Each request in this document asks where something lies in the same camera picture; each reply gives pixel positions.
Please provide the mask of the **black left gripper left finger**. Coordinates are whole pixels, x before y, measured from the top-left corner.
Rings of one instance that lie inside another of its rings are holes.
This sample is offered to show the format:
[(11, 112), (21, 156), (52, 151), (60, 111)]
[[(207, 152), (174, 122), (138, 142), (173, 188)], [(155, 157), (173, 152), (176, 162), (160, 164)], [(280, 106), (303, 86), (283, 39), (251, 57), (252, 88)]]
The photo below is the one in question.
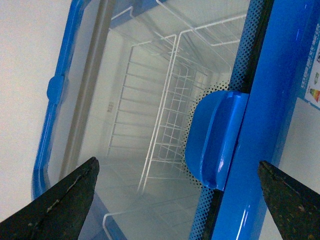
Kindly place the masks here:
[(100, 171), (91, 157), (0, 223), (2, 240), (76, 240), (91, 208)]

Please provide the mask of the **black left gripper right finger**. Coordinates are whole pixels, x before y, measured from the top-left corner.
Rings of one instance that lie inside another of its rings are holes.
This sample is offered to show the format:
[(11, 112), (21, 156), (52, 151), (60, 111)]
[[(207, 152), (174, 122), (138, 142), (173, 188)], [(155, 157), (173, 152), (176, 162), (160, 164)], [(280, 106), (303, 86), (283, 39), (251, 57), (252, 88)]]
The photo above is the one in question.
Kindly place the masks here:
[(284, 240), (320, 238), (320, 195), (267, 161), (257, 174), (263, 198)]

